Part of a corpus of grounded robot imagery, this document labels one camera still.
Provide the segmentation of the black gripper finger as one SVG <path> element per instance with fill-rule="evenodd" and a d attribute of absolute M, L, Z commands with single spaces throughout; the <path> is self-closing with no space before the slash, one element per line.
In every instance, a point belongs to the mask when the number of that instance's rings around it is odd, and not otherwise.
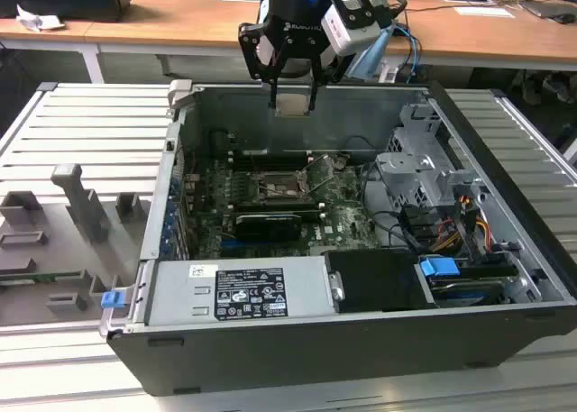
<path fill-rule="evenodd" d="M 270 61 L 264 64 L 257 52 L 258 46 L 267 37 L 267 23 L 242 23 L 238 29 L 238 40 L 243 58 L 252 79 L 270 86 L 269 108 L 277 105 L 278 80 L 282 70 L 282 50 L 272 48 Z"/>
<path fill-rule="evenodd" d="M 316 108 L 318 89 L 341 81 L 350 67 L 355 54 L 339 56 L 333 50 L 325 50 L 310 60 L 312 81 L 310 85 L 308 112 Z"/>

